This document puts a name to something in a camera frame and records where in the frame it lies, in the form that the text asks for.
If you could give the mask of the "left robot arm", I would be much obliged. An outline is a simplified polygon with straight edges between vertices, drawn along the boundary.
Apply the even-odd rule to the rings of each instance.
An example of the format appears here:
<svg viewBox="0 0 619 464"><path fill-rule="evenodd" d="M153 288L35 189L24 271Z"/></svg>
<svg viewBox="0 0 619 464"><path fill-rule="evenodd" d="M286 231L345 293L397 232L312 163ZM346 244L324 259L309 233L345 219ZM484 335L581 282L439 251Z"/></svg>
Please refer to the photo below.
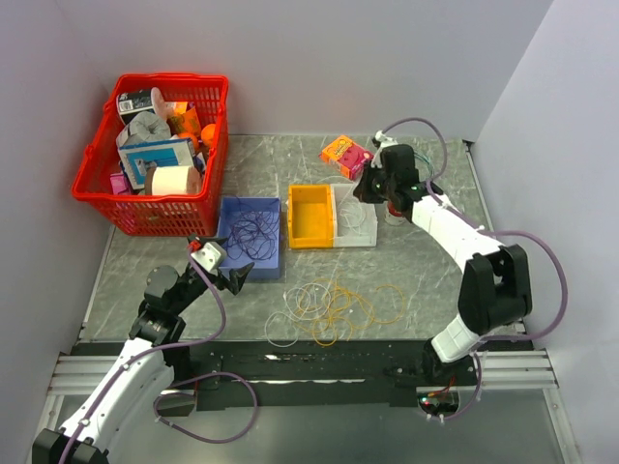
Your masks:
<svg viewBox="0 0 619 464"><path fill-rule="evenodd" d="M191 344L180 335L181 313L205 291L238 294L253 268L223 275L205 270L197 254L178 273L160 266L147 277L144 299L118 358L82 406L56 430L43 429L32 446L34 463L117 463L122 443L146 407L163 391L194 383Z"/></svg>

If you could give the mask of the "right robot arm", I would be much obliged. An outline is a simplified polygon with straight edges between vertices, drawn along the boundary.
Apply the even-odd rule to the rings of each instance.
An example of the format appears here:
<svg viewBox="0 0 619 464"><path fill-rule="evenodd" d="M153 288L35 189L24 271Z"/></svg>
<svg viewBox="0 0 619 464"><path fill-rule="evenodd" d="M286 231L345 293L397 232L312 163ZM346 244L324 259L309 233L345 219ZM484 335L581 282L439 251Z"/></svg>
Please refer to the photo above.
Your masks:
<svg viewBox="0 0 619 464"><path fill-rule="evenodd" d="M532 310L528 257L518 245L505 246L449 210L436 184L421 181L414 150L382 143L364 165L353 195L362 203L387 203L407 222L438 243L462 271L457 315L426 343L422 370L433 385L454 377L456 362L485 335L512 324Z"/></svg>

